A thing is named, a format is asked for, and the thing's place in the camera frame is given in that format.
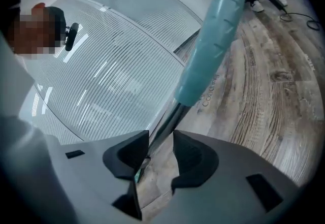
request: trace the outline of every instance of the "black rectangle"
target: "black rectangle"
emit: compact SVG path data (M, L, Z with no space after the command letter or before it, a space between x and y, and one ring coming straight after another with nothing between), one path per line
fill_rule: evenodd
M66 153L66 156L67 156L68 159L71 159L71 158L74 158L74 157L77 157L77 156L81 156L83 154L85 154L83 151L76 150L76 151Z
M283 201L262 174L250 175L246 179L267 212Z

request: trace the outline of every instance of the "wood grain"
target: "wood grain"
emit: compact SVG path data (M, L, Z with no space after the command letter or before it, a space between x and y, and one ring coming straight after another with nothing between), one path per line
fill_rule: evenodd
M303 185L317 167L324 137L324 34L300 17L280 21L280 12L261 2L262 13L245 9L222 65L177 129L243 145ZM288 2L289 11L313 16L307 0ZM188 52L179 55L188 59ZM146 220L171 198L178 174L172 145L171 135L138 185Z

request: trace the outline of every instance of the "black cable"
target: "black cable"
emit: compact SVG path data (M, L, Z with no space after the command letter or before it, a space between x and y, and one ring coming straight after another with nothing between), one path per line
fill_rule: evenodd
M319 31L320 30L320 22L316 21L314 18L312 18L311 16L309 15L305 15L305 14L300 14L300 13L285 13L285 14L282 14L280 15L280 19L284 22L292 22L293 19L291 17L291 15L302 15L302 16L305 16L305 17L308 17L310 18L310 20L308 20L306 22L307 26L312 29L312 30L315 30L315 31Z

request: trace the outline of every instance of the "teal padded pole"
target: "teal padded pole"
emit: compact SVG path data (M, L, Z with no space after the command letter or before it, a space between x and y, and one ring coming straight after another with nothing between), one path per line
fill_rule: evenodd
M195 49L175 91L175 99L191 107L208 87L230 47L245 0L212 0Z

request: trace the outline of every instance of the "wooden floor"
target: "wooden floor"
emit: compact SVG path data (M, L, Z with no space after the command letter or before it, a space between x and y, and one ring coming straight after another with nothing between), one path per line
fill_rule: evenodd
M236 39L201 100L177 129L243 145L297 185L317 166L324 137L325 42L302 17L281 22L268 0L245 8ZM307 0L288 0L289 12L315 17ZM138 185L144 220L171 199L178 175L172 136L153 156Z

